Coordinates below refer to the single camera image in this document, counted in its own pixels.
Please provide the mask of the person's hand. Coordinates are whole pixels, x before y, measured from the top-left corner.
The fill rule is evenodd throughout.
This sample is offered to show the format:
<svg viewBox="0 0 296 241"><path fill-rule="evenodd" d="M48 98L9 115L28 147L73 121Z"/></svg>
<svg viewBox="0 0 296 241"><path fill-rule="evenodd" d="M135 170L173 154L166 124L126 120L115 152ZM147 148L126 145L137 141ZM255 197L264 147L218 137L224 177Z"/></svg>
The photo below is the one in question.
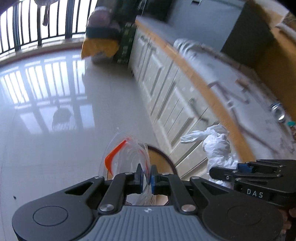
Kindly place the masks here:
<svg viewBox="0 0 296 241"><path fill-rule="evenodd" d="M296 209L292 208L289 211L279 209L279 212L281 213L283 217L283 228L281 230L282 234L286 234L287 230L289 230L292 226L292 223L288 220L289 217L295 218L296 216Z"/></svg>

